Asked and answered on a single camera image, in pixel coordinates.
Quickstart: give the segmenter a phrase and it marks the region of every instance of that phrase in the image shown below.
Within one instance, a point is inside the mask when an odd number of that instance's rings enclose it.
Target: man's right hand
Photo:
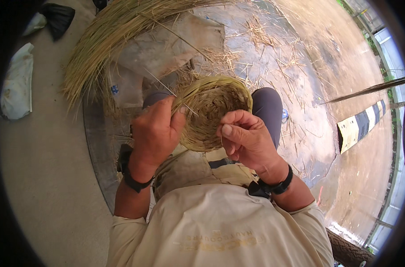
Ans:
[[[278,155],[268,128],[259,117],[245,110],[228,112],[217,127],[226,154],[253,169],[267,184],[278,184],[288,175],[288,165]]]

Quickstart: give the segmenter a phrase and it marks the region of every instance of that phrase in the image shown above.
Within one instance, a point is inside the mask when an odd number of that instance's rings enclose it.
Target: fingernail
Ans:
[[[232,126],[230,126],[229,124],[224,124],[222,127],[222,134],[230,136],[231,133],[232,133]]]

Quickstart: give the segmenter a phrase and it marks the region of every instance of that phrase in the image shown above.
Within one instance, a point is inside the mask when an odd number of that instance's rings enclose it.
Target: hand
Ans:
[[[133,120],[134,150],[128,167],[133,179],[145,183],[178,145],[186,123],[186,108],[171,116],[175,97],[170,96],[145,109]]]
[[[253,169],[267,184],[278,184],[288,175],[288,165],[278,155],[262,119],[248,111],[228,112],[217,127],[217,136],[231,160]]]

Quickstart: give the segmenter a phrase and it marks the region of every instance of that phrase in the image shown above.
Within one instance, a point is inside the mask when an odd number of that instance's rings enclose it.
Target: metal needle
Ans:
[[[173,94],[173,96],[177,97],[175,93],[173,93],[173,91],[171,91],[170,89],[168,89],[168,87],[165,86],[165,84],[163,84],[160,80],[157,79],[157,77],[155,77],[155,75],[153,75],[150,71],[148,71],[145,67],[143,67],[147,72],[149,72],[150,75],[152,75],[152,77],[154,77],[159,83],[161,83],[170,93]],[[195,111],[191,110],[191,108],[186,105],[185,103],[183,103],[190,111],[192,111],[196,116],[199,117],[198,114],[195,113]]]

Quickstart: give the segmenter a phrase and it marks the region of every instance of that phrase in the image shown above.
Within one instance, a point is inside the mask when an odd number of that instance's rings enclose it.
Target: gray pants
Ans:
[[[168,91],[154,91],[146,97],[143,108],[155,104],[157,101],[171,95]],[[281,136],[282,102],[280,95],[272,88],[264,87],[252,93],[253,115],[263,120],[274,142],[278,148]]]

